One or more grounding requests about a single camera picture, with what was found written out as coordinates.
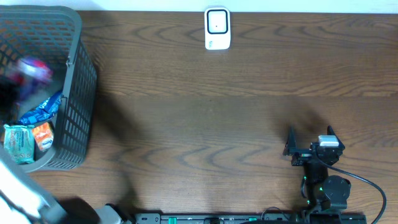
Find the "teal wet wipes pack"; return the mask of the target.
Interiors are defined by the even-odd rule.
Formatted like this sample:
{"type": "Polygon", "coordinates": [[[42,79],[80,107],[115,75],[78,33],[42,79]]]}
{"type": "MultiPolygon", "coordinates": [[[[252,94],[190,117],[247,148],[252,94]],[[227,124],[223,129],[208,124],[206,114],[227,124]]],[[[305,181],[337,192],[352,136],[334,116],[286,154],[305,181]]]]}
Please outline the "teal wet wipes pack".
{"type": "Polygon", "coordinates": [[[4,149],[17,164],[34,162],[35,140],[32,134],[34,126],[4,125],[4,149]]]}

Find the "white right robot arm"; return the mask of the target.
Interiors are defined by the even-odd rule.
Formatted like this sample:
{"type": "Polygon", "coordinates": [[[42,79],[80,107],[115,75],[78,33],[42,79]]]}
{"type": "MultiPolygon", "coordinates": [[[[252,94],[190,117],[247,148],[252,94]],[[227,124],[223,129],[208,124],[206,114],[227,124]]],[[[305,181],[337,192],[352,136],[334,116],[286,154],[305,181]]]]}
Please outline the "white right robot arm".
{"type": "Polygon", "coordinates": [[[292,158],[291,165],[303,167],[302,197],[307,207],[289,218],[298,223],[342,223],[341,212],[347,209],[351,182],[338,175],[330,175],[328,169],[339,161],[345,149],[332,127],[326,135],[319,135],[317,142],[308,148],[297,146],[294,129],[290,128],[283,155],[292,158]]]}

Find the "blue Oreo cookie pack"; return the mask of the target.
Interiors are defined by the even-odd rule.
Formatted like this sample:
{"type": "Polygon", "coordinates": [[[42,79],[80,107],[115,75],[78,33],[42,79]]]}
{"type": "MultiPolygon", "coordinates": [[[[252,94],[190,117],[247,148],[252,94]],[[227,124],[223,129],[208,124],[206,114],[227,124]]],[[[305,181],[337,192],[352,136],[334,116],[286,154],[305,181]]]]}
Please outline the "blue Oreo cookie pack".
{"type": "Polygon", "coordinates": [[[23,114],[17,123],[28,126],[50,120],[57,114],[62,102],[62,96],[63,90],[59,90],[41,102],[36,108],[23,114]]]}

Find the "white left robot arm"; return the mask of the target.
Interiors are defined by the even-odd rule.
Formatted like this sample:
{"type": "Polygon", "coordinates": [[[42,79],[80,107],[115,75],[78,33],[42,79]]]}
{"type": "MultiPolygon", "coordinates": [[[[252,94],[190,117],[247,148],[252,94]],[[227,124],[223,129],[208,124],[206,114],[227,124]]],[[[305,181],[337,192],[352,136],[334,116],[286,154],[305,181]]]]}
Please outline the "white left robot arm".
{"type": "Polygon", "coordinates": [[[94,209],[78,197],[58,201],[1,148],[1,223],[122,224],[131,221],[111,205],[94,209]]]}

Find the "red purple snack bag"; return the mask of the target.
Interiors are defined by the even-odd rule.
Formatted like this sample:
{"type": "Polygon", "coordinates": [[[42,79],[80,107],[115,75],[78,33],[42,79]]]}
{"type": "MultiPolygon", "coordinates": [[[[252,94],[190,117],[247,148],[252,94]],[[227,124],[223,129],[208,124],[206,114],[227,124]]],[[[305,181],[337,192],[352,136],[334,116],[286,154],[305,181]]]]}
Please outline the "red purple snack bag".
{"type": "Polygon", "coordinates": [[[53,71],[34,57],[22,57],[13,63],[6,76],[17,85],[19,101],[24,101],[52,82],[53,71]]]}

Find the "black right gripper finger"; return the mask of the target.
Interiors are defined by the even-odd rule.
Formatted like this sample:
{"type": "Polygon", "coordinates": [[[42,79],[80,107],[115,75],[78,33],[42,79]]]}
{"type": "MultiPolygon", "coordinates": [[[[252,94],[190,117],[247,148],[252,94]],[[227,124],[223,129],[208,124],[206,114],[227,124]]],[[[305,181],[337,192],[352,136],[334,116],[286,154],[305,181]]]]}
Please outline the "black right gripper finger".
{"type": "Polygon", "coordinates": [[[289,128],[287,141],[283,150],[284,156],[293,156],[297,151],[297,143],[295,140],[295,134],[293,127],[289,128]]]}
{"type": "Polygon", "coordinates": [[[344,146],[331,126],[327,127],[326,146],[344,146]]]}

